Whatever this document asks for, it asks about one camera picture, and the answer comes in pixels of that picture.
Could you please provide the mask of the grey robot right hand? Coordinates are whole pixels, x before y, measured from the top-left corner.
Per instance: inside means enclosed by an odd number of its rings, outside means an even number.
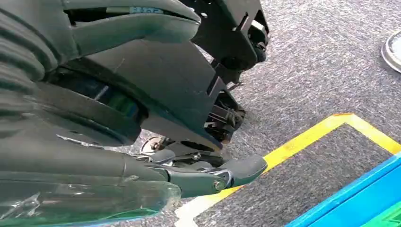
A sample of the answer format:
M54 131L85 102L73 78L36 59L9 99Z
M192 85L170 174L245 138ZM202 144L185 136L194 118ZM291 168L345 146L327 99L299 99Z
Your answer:
M244 122L230 93L266 60L258 0L3 0L0 224L150 216L250 183L220 155Z

